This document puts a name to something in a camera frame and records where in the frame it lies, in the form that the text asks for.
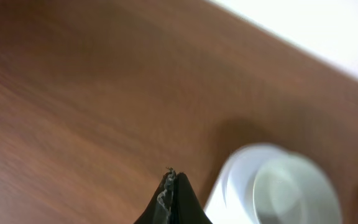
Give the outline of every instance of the brown wooden surface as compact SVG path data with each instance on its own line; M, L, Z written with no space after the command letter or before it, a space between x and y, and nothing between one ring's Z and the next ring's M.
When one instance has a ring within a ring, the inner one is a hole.
M132 223L166 166L205 203L228 155L314 159L345 223L358 83L194 0L0 1L0 223Z

